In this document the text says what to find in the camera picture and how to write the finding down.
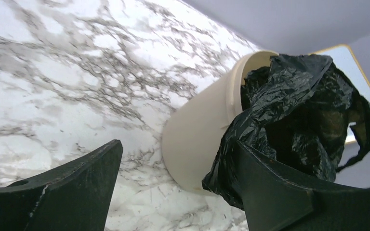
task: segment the black plastic bag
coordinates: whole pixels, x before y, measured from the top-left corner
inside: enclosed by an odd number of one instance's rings
[[[243,209],[235,170],[236,141],[322,180],[363,159],[370,151],[370,103],[359,94],[332,58],[324,55],[270,58],[271,67],[251,71],[241,88],[244,111],[221,139],[203,189]],[[347,128],[359,152],[344,166],[341,160]]]

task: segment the marble surface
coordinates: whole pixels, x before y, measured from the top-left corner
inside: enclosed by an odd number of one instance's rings
[[[106,230],[247,230],[242,211],[175,184],[159,140],[257,49],[175,0],[0,0],[0,186],[119,139]]]

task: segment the bucket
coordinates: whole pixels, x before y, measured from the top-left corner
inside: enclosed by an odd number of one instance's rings
[[[270,66],[273,51],[242,57],[218,81],[188,101],[168,120],[162,133],[162,157],[172,178],[186,191],[203,190],[202,179],[211,170],[227,127],[242,112],[240,86],[251,71]]]

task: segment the trash can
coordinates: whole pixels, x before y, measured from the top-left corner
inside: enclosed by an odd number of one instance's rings
[[[161,150],[167,170],[184,189],[202,195],[202,179],[210,171],[227,127],[242,112],[240,86],[251,70],[270,66],[273,51],[242,57],[218,81],[188,101],[168,120]]]

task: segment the crumpled plastic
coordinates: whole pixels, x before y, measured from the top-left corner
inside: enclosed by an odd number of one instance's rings
[[[203,189],[243,210],[233,148],[237,141],[322,180],[361,161],[370,151],[370,103],[330,56],[281,54],[270,67],[248,73],[241,87],[243,112],[229,125]],[[338,166],[348,126],[360,146]]]

